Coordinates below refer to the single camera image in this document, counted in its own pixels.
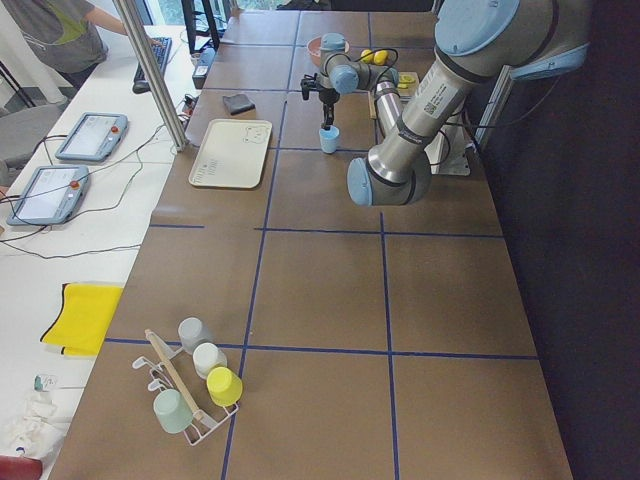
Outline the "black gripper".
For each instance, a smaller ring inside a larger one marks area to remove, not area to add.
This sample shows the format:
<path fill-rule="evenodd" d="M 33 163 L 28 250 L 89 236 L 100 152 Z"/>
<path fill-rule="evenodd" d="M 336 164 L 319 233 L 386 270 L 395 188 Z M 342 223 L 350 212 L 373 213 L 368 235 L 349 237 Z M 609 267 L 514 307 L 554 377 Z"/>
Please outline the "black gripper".
<path fill-rule="evenodd" d="M 334 124 L 334 104 L 339 101 L 339 93 L 333 88 L 321 88 L 318 91 L 323 107 L 322 129 L 330 129 Z"/>

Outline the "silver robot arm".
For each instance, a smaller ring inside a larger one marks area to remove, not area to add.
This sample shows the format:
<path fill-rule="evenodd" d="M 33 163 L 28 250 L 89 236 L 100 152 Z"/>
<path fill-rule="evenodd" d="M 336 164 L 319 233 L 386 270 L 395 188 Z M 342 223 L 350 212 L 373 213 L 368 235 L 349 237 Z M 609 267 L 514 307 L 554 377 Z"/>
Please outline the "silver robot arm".
<path fill-rule="evenodd" d="M 447 1 L 435 24 L 435 61 L 402 103 L 390 67 L 351 59 L 339 33 L 323 36 L 320 72 L 303 81 L 324 104 L 324 129 L 340 96 L 368 90 L 383 141 L 351 161 L 347 185 L 358 205 L 406 205 L 428 189 L 426 148 L 477 85 L 509 66 L 514 79 L 549 78 L 579 68 L 588 50 L 590 1 Z"/>

